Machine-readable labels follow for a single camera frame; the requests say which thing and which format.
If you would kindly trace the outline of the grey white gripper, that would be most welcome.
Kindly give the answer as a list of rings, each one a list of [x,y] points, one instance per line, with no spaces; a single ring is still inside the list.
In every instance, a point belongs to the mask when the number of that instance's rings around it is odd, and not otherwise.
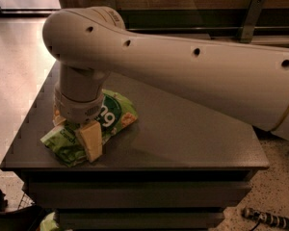
[[[100,111],[104,95],[101,92],[93,101],[77,102],[65,97],[56,84],[54,88],[54,110],[53,124],[60,125],[66,120],[74,123],[86,123],[76,131],[79,142],[84,146],[90,163],[102,155],[102,135],[100,123],[93,120]]]

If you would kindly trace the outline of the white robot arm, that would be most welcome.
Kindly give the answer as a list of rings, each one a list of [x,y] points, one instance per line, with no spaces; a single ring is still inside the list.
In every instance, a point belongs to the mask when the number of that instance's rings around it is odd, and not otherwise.
[[[69,121],[99,115],[115,72],[289,141],[289,48],[137,34],[109,7],[52,13],[42,38],[60,65],[54,103]]]

